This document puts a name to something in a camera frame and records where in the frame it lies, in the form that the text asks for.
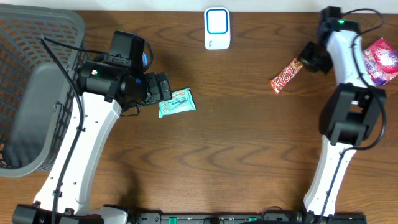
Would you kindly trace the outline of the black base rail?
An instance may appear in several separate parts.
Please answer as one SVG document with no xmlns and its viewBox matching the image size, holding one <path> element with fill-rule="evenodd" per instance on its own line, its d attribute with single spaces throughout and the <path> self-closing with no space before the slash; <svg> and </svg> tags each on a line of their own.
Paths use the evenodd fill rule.
<svg viewBox="0 0 398 224">
<path fill-rule="evenodd" d="M 282 213 L 268 210 L 263 214 L 160 214 L 141 213 L 135 215 L 133 224 L 241 224 L 241 223 L 363 223 L 364 215 L 335 215 L 328 218 L 318 218 L 304 215 L 301 212 Z"/>
</svg>

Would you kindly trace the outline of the mint green wipes pack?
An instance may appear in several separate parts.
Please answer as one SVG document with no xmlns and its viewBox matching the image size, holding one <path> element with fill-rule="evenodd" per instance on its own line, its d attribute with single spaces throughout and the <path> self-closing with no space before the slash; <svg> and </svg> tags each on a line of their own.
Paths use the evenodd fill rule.
<svg viewBox="0 0 398 224">
<path fill-rule="evenodd" d="M 159 118 L 164 116 L 196 110 L 190 88 L 172 93 L 172 99 L 159 103 Z"/>
</svg>

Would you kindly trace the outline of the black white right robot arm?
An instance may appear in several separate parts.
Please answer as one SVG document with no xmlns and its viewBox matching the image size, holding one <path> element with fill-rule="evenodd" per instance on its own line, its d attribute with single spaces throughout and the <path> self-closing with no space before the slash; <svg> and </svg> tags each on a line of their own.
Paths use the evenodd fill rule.
<svg viewBox="0 0 398 224">
<path fill-rule="evenodd" d="M 313 71 L 333 70 L 336 90 L 322 109 L 318 129 L 322 151 L 304 205 L 314 223 L 335 215 L 336 198 L 356 152 L 367 151 L 384 137 L 385 128 L 370 145 L 362 146 L 378 118 L 386 123 L 386 94 L 366 74 L 359 24 L 339 18 L 319 23 L 317 43 L 309 42 L 299 59 Z"/>
</svg>

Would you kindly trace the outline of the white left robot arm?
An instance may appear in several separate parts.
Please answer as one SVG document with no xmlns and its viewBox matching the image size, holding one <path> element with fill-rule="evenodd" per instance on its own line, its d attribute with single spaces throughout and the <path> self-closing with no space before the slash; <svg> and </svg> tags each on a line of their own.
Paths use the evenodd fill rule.
<svg viewBox="0 0 398 224">
<path fill-rule="evenodd" d="M 90 195 L 104 144 L 121 113 L 171 99 L 168 75 L 146 68 L 88 61 L 55 164 L 32 205 L 19 204 L 13 223 L 132 223 L 128 210 L 90 210 Z"/>
</svg>

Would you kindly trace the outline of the white barcode scanner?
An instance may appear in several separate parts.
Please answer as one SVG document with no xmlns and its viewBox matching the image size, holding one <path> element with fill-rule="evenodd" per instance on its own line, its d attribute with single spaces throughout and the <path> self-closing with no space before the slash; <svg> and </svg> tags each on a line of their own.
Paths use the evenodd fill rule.
<svg viewBox="0 0 398 224">
<path fill-rule="evenodd" d="M 205 48 L 228 49 L 231 43 L 230 13 L 225 7 L 210 7 L 204 12 Z"/>
</svg>

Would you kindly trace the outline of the red purple pad pack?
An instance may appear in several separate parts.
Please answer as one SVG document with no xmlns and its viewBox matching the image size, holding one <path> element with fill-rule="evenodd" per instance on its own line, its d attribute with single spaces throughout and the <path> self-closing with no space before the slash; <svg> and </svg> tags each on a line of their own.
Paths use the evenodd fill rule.
<svg viewBox="0 0 398 224">
<path fill-rule="evenodd" d="M 366 69 L 376 86 L 385 85 L 397 76 L 397 50 L 380 38 L 363 50 Z"/>
</svg>

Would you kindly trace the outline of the red orange chocolate bar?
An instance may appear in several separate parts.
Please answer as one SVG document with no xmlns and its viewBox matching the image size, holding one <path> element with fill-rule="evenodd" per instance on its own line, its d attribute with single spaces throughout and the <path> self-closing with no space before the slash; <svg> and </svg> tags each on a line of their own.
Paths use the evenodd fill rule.
<svg viewBox="0 0 398 224">
<path fill-rule="evenodd" d="M 294 58 L 278 75 L 269 80 L 272 89 L 278 94 L 283 87 L 293 79 L 296 74 L 303 68 L 303 63 Z"/>
</svg>

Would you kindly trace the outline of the dark grey plastic basket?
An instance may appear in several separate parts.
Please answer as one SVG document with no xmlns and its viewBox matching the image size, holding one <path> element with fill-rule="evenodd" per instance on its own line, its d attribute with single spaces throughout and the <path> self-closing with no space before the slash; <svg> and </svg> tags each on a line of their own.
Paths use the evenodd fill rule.
<svg viewBox="0 0 398 224">
<path fill-rule="evenodd" d="M 52 169 L 68 128 L 73 92 L 41 43 L 70 78 L 88 54 L 85 23 L 75 12 L 1 5 L 1 176 L 22 177 Z"/>
</svg>

